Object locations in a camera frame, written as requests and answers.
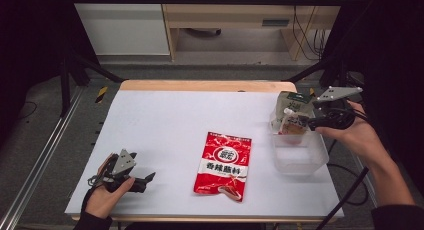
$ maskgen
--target red packaging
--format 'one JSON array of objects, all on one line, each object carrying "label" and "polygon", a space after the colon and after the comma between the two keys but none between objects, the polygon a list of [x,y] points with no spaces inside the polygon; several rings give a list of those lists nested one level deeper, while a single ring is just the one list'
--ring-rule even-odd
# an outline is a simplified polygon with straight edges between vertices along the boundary
[{"label": "red packaging", "polygon": [[252,139],[209,132],[197,172],[194,192],[224,193],[243,200]]}]

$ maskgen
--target aluminum rail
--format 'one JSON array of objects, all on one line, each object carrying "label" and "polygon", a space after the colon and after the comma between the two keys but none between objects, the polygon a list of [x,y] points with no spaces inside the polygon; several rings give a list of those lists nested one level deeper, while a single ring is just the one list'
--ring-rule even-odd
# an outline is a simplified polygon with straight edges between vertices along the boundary
[{"label": "aluminum rail", "polygon": [[296,5],[344,6],[364,3],[360,0],[66,0],[91,4],[207,4],[207,5]]},{"label": "aluminum rail", "polygon": [[77,87],[74,96],[73,96],[73,104],[67,114],[64,117],[61,117],[56,124],[55,129],[50,135],[49,140],[41,151],[37,162],[32,168],[30,174],[28,175],[25,183],[23,184],[21,190],[13,201],[12,205],[9,207],[6,214],[0,221],[0,230],[13,230],[15,229],[18,221],[24,212],[32,194],[35,191],[41,177],[47,168],[47,165],[53,156],[53,153],[56,150],[57,145],[59,144],[60,139],[62,138],[63,133],[65,132],[74,112],[77,108],[82,93],[84,92],[84,88]]}]

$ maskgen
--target person's arm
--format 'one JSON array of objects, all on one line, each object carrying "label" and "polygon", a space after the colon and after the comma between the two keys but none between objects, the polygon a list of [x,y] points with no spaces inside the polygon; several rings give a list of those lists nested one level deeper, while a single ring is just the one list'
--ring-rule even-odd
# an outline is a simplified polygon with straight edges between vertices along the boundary
[{"label": "person's arm", "polygon": [[[97,174],[100,174],[100,171],[107,162],[108,159],[99,168]],[[112,193],[104,185],[90,189],[84,198],[84,201],[87,201],[86,206],[81,209],[81,216],[74,230],[109,229],[112,224],[112,219],[109,217],[110,212],[118,203],[119,199],[131,189],[134,181],[135,178],[133,177],[127,179]]]},{"label": "person's arm", "polygon": [[[360,104],[349,103],[354,109],[364,113]],[[342,142],[365,163],[374,178],[378,206],[415,205],[398,166],[373,127],[365,120],[357,117],[352,126],[345,130],[318,127],[315,131]]]}]

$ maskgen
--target white table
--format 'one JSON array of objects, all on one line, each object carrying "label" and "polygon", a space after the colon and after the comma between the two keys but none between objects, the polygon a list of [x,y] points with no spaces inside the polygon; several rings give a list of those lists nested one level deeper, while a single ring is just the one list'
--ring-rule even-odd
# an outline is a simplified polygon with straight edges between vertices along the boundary
[{"label": "white table", "polygon": [[[111,152],[119,153],[126,148],[128,152],[137,152],[137,165],[130,175],[144,178],[156,172],[156,176],[144,193],[127,193],[120,200],[111,213],[115,220],[308,222],[323,219],[339,202],[328,168],[323,166],[306,177],[291,177],[282,175],[273,165],[269,116],[279,91],[296,91],[294,85],[221,82],[224,87],[216,88],[214,84],[219,85],[198,81],[124,82],[65,213],[74,219],[79,217],[83,197],[89,189],[87,179]],[[261,89],[264,84],[269,84],[271,89]],[[234,92],[236,89],[256,91],[255,88],[262,92]],[[205,196],[193,192],[209,131],[252,139],[242,203],[223,194]],[[340,217],[342,210],[334,218]]]}]

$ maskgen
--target clear plastic container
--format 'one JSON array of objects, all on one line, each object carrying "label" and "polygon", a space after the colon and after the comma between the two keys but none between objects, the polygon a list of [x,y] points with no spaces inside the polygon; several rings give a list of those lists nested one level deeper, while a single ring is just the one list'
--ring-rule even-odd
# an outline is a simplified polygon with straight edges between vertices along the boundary
[{"label": "clear plastic container", "polygon": [[324,140],[319,133],[280,135],[270,122],[273,158],[276,169],[287,175],[311,175],[329,161]]}]

